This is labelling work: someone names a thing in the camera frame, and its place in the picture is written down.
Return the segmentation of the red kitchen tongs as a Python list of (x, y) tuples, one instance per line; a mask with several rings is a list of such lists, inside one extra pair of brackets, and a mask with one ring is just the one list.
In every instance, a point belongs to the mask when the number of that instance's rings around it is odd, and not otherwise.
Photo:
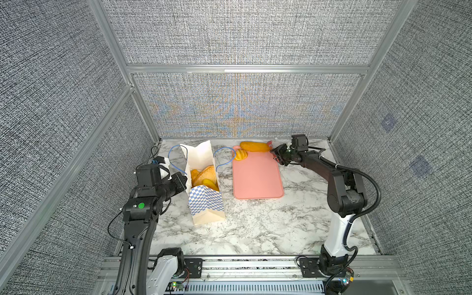
[(272, 141), (268, 141), (266, 143), (266, 145), (269, 147), (270, 150), (272, 150), (274, 148), (274, 145), (273, 145), (273, 142)]

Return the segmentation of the oval golden bread bun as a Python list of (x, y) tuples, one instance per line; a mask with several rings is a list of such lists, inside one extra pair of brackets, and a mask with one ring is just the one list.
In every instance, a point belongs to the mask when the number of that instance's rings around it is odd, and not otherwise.
[(204, 179), (202, 184), (214, 191), (219, 191), (219, 186), (217, 185), (217, 183), (215, 183), (214, 181), (212, 181), (211, 179)]

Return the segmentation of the triangular tan bread slice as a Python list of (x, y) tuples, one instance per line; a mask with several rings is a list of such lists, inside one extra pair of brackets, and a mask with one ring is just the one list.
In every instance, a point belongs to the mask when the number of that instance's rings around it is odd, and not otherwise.
[(217, 182), (217, 177), (216, 177), (215, 166), (210, 165), (210, 166), (207, 166), (206, 168), (204, 168), (203, 170), (201, 170), (200, 175), (196, 179), (196, 182), (192, 183), (192, 186), (195, 187), (195, 186), (203, 185), (202, 182), (203, 182), (204, 179), (211, 179), (215, 183), (218, 183)]

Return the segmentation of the long oval bread loaf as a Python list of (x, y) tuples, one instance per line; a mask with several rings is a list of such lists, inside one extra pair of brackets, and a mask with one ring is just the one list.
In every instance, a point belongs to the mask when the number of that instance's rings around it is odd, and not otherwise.
[(252, 141), (243, 141), (239, 144), (242, 150), (248, 152), (269, 152), (271, 147), (267, 143), (259, 143)]

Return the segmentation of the checkered paper bag blue handles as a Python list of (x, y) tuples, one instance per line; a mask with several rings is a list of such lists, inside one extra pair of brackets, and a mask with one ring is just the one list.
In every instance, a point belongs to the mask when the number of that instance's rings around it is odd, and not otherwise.
[[(187, 177), (186, 193), (188, 195), (188, 207), (195, 225), (209, 224), (213, 222), (224, 221), (226, 214), (224, 211), (224, 202), (222, 192), (220, 189), (218, 171), (225, 165), (231, 163), (234, 155), (230, 160), (219, 165), (215, 161), (217, 151), (229, 150), (233, 154), (234, 150), (231, 147), (222, 147), (214, 151), (211, 141), (204, 141), (197, 146), (176, 145), (170, 148), (168, 156), (171, 156), (174, 150), (180, 149), (183, 152), (186, 166), (178, 168)], [(216, 170), (217, 185), (219, 191), (214, 191), (204, 185), (192, 186), (191, 170), (203, 170), (207, 166), (213, 165)]]

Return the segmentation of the small ridged yellow bun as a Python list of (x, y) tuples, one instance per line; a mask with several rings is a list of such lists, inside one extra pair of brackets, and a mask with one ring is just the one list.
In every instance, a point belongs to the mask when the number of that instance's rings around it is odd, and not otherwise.
[(244, 149), (236, 149), (235, 152), (235, 161), (243, 161), (248, 157), (248, 152)]

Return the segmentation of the square glazed pastry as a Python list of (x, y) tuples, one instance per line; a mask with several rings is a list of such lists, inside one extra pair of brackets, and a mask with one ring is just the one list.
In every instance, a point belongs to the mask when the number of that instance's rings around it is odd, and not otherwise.
[(199, 170), (197, 170), (197, 169), (191, 170), (192, 183), (195, 183), (195, 182), (196, 182), (196, 179), (198, 178), (199, 175), (200, 175), (200, 171), (199, 171)]

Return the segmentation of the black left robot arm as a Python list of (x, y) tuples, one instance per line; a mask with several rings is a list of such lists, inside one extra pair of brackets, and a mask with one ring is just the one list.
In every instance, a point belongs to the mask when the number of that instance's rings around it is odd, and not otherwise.
[(186, 190), (187, 177), (181, 172), (170, 174), (159, 164), (143, 164), (135, 170), (138, 184), (132, 189), (121, 210), (124, 222), (124, 244), (114, 295), (145, 295), (152, 237), (163, 204)]

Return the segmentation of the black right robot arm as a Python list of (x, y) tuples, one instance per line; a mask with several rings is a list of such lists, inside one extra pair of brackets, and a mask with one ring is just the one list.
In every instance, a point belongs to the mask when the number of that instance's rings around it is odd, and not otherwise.
[(337, 275), (348, 264), (349, 235), (352, 218), (367, 205), (362, 176), (328, 160), (325, 150), (310, 146), (288, 147), (282, 144), (270, 153), (283, 166), (298, 164), (320, 175), (328, 182), (327, 203), (333, 212), (328, 238), (322, 245), (318, 264), (323, 275)]

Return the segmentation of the pink plastic tray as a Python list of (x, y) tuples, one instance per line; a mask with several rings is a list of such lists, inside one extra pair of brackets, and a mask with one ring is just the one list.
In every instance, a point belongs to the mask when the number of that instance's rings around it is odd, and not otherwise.
[[(241, 148), (233, 147), (234, 157), (236, 149)], [(233, 159), (232, 175), (236, 199), (278, 199), (284, 196), (279, 164), (270, 151), (248, 152), (248, 157), (243, 161)]]

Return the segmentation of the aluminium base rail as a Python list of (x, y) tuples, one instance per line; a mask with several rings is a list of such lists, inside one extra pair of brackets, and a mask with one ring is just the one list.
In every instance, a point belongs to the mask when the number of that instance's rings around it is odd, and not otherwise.
[[(168, 295), (320, 295), (323, 275), (304, 278), (296, 256), (187, 256), (202, 259), (199, 279), (172, 280)], [(394, 256), (359, 255), (348, 295), (411, 295), (413, 288)]]

